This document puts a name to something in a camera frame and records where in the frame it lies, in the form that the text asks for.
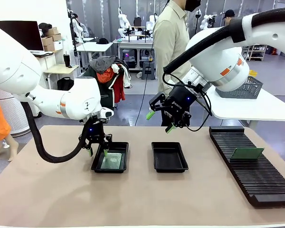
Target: black slotted rack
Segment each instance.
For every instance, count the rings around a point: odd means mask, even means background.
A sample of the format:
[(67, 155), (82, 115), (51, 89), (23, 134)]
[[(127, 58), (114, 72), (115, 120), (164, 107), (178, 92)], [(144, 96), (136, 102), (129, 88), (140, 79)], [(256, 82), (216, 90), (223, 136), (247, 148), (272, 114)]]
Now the black slotted rack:
[(243, 127), (210, 127), (209, 133), (252, 206), (285, 207), (285, 178), (264, 155), (257, 160), (230, 161), (236, 148), (256, 148)]

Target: empty black tray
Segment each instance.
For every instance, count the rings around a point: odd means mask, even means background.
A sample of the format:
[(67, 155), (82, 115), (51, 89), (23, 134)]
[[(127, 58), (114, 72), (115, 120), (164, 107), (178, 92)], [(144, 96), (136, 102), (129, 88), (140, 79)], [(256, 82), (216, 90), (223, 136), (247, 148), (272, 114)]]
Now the empty black tray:
[(119, 169), (104, 169), (101, 168), (101, 165), (104, 160), (104, 150), (103, 148), (99, 145), (91, 170), (94, 170), (95, 172), (109, 172), (109, 173), (123, 173), (127, 169), (127, 154), (128, 154), (128, 148), (129, 148), (129, 143), (128, 142), (112, 142), (110, 145), (110, 149), (108, 153), (121, 153), (121, 162)]
[(185, 172), (188, 169), (179, 142), (152, 142), (152, 150), (157, 172)]
[(254, 207), (285, 207), (285, 178), (261, 154), (256, 160), (230, 159), (236, 148), (255, 148), (243, 127), (210, 127), (219, 154)]

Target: clothing pile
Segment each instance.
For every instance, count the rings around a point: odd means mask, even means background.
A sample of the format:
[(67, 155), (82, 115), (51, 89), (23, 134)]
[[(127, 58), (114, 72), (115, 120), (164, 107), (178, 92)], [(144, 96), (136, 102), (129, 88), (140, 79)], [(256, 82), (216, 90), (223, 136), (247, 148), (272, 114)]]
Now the clothing pile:
[(114, 108), (114, 103), (125, 100), (124, 88), (131, 86), (131, 75), (127, 64), (116, 56), (99, 57), (83, 76), (94, 77), (98, 82), (101, 105)]

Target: computer monitor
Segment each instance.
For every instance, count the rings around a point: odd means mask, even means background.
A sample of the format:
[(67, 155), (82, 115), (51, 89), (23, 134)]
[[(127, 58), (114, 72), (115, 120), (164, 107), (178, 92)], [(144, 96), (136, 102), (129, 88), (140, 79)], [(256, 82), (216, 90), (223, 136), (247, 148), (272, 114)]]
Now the computer monitor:
[(13, 37), (27, 50), (44, 50), (36, 21), (1, 20), (0, 29)]

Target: black cup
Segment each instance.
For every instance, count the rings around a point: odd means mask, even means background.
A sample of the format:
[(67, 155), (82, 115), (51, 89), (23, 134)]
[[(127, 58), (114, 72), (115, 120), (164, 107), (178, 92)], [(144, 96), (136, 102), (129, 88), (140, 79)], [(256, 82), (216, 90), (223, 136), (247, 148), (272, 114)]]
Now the black cup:
[(70, 55), (63, 55), (63, 60), (65, 61), (66, 67), (70, 66)]

